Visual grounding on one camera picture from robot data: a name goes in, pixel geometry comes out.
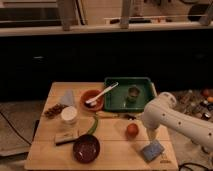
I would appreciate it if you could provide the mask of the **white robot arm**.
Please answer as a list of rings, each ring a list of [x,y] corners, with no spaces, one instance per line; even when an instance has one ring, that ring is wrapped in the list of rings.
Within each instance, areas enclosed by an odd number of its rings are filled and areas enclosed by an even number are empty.
[[[213,151],[213,123],[174,110],[176,104],[175,96],[169,92],[148,102],[142,114],[145,128],[154,131],[162,124]]]

